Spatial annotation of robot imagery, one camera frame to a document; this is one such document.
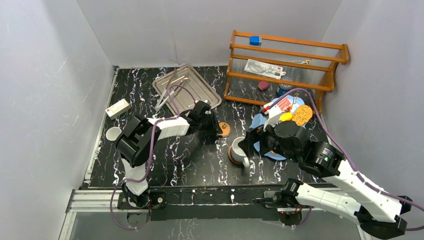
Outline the steel food tongs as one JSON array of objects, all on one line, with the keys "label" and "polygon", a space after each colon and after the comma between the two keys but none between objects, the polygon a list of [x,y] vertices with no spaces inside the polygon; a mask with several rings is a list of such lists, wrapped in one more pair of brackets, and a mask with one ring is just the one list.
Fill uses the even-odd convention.
[{"label": "steel food tongs", "polygon": [[175,88],[172,88],[173,85],[180,85],[182,86],[185,81],[188,79],[188,74],[185,73],[181,76],[178,75],[177,69],[174,69],[174,71],[171,73],[168,80],[165,81],[162,85],[165,84],[164,89],[162,93],[160,94],[160,97],[154,107],[155,111],[159,111],[165,103],[170,100],[170,98],[176,94]]}]

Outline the brown chocolate chip cookie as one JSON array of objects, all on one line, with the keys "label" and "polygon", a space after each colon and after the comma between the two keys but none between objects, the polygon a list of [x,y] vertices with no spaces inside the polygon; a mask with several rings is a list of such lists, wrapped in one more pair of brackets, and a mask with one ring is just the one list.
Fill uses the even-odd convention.
[{"label": "brown chocolate chip cookie", "polygon": [[296,123],[297,126],[304,126],[313,116],[313,110],[308,105],[300,105],[292,117],[292,121]]}]

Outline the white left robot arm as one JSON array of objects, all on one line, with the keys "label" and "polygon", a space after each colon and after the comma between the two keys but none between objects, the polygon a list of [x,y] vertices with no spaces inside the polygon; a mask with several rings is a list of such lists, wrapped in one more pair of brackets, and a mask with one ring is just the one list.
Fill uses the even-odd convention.
[{"label": "white left robot arm", "polygon": [[153,162],[153,152],[160,140],[203,132],[219,136],[223,130],[212,107],[205,101],[196,101],[194,107],[175,116],[163,118],[133,117],[115,140],[125,171],[122,185],[130,202],[137,208],[149,203],[147,177]]}]

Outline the orange yellow pastry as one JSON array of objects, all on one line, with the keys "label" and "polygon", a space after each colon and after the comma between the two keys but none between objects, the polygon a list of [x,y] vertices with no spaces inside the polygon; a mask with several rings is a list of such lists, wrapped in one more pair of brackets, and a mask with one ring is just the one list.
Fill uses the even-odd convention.
[{"label": "orange yellow pastry", "polygon": [[279,121],[286,122],[286,121],[291,121],[292,119],[293,119],[293,114],[291,112],[285,112],[280,116]]}]

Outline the small grey white cup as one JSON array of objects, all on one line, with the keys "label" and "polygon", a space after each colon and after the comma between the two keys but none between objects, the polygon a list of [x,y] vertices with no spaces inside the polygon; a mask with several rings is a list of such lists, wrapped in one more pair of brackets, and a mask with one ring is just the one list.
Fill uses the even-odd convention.
[{"label": "small grey white cup", "polygon": [[121,135],[122,130],[119,127],[111,127],[105,133],[105,138],[110,142],[115,142]]}]

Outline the brown wooden round coaster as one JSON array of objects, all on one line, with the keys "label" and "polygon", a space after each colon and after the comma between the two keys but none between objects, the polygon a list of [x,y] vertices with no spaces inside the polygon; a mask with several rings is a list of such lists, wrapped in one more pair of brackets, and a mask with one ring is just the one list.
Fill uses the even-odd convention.
[{"label": "brown wooden round coaster", "polygon": [[229,160],[232,162],[232,163],[234,163],[235,165],[243,165],[243,163],[242,162],[240,162],[240,161],[237,161],[237,160],[235,160],[234,158],[233,158],[233,156],[232,156],[232,146],[230,146],[229,148],[228,148],[228,153],[227,153],[227,155],[228,155],[228,158],[229,158]]}]

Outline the pink layered cake slice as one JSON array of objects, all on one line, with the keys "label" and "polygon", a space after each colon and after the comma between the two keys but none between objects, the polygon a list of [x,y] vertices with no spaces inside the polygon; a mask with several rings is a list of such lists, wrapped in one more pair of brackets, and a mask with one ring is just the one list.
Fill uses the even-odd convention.
[{"label": "pink layered cake slice", "polygon": [[291,109],[292,109],[292,106],[293,106],[289,96],[286,96],[285,98],[280,100],[276,105],[280,108],[280,110],[283,113],[291,112]]}]

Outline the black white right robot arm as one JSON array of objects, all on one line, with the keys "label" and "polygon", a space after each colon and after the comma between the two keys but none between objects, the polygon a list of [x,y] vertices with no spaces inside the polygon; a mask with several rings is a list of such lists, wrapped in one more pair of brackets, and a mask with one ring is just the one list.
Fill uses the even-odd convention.
[{"label": "black white right robot arm", "polygon": [[281,155],[308,174],[343,190],[343,195],[338,195],[290,178],[281,192],[257,199],[257,203],[316,207],[349,219],[364,232],[382,240],[406,233],[407,222],[402,219],[402,214],[411,210],[411,199],[385,195],[381,188],[354,171],[339,150],[327,142],[311,141],[309,132],[295,122],[250,128],[237,146],[245,158],[251,158],[255,154],[255,144],[259,144],[261,154],[274,152]]}]

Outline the orange black round coaster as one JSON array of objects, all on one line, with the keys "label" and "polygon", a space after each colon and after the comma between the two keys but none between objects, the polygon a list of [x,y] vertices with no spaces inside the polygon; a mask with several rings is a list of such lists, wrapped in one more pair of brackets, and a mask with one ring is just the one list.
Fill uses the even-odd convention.
[{"label": "orange black round coaster", "polygon": [[219,133],[218,136],[225,138],[231,134],[231,126],[227,122],[221,121],[218,123],[218,126],[221,130],[221,133]]}]

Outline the white ceramic mug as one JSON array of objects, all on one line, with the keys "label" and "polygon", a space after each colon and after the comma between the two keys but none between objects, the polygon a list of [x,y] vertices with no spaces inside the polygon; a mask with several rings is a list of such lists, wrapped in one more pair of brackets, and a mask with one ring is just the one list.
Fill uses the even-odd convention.
[{"label": "white ceramic mug", "polygon": [[249,168],[250,167],[250,162],[249,159],[247,158],[247,156],[244,154],[243,150],[238,146],[238,143],[243,140],[244,137],[237,137],[233,140],[231,146],[232,146],[232,157],[239,162],[243,163],[243,166],[245,168]]}]

